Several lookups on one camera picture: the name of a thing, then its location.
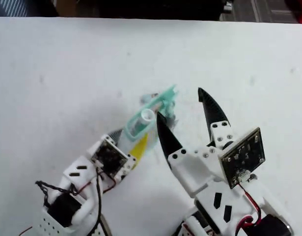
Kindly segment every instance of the circuit board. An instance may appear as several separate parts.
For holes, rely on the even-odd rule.
[[[220,159],[231,189],[264,161],[264,149],[259,127],[250,132]]]
[[[104,165],[102,169],[110,177],[114,177],[128,160],[106,140],[102,141],[95,152],[95,158]]]

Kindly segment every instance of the white table surface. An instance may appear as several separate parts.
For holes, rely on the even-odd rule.
[[[139,97],[177,84],[176,136],[208,142],[197,87],[237,134],[260,126],[256,173],[302,232],[302,25],[0,18],[0,236],[32,225],[43,195]],[[115,236],[166,236],[192,206],[157,145],[114,190],[103,213]]]

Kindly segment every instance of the yellow plastic piece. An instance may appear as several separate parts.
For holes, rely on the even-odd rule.
[[[135,145],[135,147],[129,152],[130,155],[134,156],[137,161],[136,164],[137,165],[140,161],[140,159],[142,158],[145,150],[146,150],[146,146],[147,146],[147,137],[148,137],[148,133],[146,133],[144,135],[144,137]]]

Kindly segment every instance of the teal plastic object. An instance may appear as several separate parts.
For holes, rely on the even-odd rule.
[[[154,97],[149,103],[145,104],[125,125],[123,132],[125,136],[131,141],[135,142],[143,138],[143,136],[151,131],[155,127],[156,120],[150,122],[147,126],[143,127],[142,130],[140,130],[135,135],[132,135],[131,130],[132,127],[135,125],[136,121],[141,115],[141,112],[144,109],[152,109],[156,105],[161,104],[159,109],[157,110],[160,112],[164,117],[170,118],[174,116],[174,106],[175,106],[175,97],[178,94],[174,91],[174,88],[176,85],[173,85],[165,92],[160,93],[156,97]]]

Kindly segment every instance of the white robotic arm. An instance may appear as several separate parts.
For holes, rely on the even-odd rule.
[[[164,155],[196,209],[175,235],[295,236],[285,208],[252,174],[265,161],[259,128],[233,135],[216,101],[199,88],[211,142],[196,150],[183,147],[157,115]]]

